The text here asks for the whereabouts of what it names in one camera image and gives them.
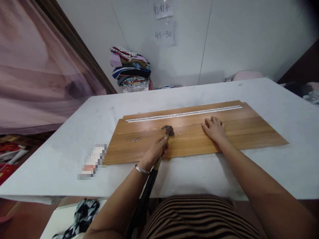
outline wooden board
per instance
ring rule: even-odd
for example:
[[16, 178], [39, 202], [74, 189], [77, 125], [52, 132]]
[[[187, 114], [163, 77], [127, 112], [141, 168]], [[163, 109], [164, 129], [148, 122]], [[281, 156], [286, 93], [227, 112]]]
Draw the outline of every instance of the wooden board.
[[[235, 105], [241, 105], [242, 108], [152, 121], [126, 121], [128, 119], [178, 114]], [[288, 144], [247, 103], [231, 101], [124, 116], [117, 123], [107, 149], [104, 164], [111, 165], [139, 161], [148, 150], [151, 142], [165, 134], [165, 130], [161, 130], [161, 127], [164, 125], [173, 126], [175, 132], [175, 135], [169, 139], [169, 158], [220, 152], [218, 145], [207, 137], [201, 126], [205, 118], [210, 118], [211, 116], [215, 116], [225, 122], [225, 132], [228, 139], [239, 149]], [[140, 141], [131, 143], [134, 138], [139, 136], [141, 137]]]

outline hammer head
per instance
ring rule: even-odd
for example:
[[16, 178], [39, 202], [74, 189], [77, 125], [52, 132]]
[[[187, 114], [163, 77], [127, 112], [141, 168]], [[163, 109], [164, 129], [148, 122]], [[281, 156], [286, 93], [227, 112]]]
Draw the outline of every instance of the hammer head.
[[162, 129], [166, 129], [166, 134], [168, 134], [170, 137], [174, 136], [174, 130], [172, 126], [165, 125], [162, 127]]

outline silver bracelet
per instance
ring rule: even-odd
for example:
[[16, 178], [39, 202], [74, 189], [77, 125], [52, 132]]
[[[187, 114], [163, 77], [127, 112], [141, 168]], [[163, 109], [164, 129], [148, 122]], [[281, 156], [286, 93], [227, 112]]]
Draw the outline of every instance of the silver bracelet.
[[144, 170], [144, 169], [140, 168], [140, 167], [139, 167], [139, 166], [137, 166], [137, 165], [135, 165], [135, 168], [136, 168], [139, 172], [141, 172], [141, 173], [143, 173], [143, 174], [147, 174], [147, 175], [149, 175], [149, 174], [150, 174], [150, 172], [149, 172], [149, 171], [146, 171], [146, 170]]

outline person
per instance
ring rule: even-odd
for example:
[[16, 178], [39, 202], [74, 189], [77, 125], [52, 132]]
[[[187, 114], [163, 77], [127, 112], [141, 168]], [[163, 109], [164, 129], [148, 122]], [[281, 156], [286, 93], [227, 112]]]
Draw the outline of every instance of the person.
[[[212, 117], [205, 119], [202, 127], [224, 153], [268, 238], [319, 238], [317, 219], [227, 140], [223, 122]], [[150, 171], [166, 143], [166, 137], [160, 138], [137, 166]], [[147, 174], [134, 168], [96, 215], [84, 238], [123, 238], [147, 178]], [[213, 195], [164, 199], [141, 234], [141, 238], [186, 237], [260, 238], [260, 235], [230, 203]]]

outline left hand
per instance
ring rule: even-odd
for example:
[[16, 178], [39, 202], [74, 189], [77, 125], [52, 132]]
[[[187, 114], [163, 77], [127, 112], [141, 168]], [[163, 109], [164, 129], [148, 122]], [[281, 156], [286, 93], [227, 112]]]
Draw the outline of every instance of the left hand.
[[[139, 161], [137, 164], [140, 168], [150, 171], [151, 168], [156, 163], [156, 160], [161, 156], [163, 147], [167, 143], [168, 138], [167, 136], [161, 136], [158, 138], [154, 143], [151, 144], [149, 150], [146, 152], [144, 157]], [[164, 149], [162, 157], [165, 157], [168, 149], [168, 144], [166, 145], [166, 148]]]

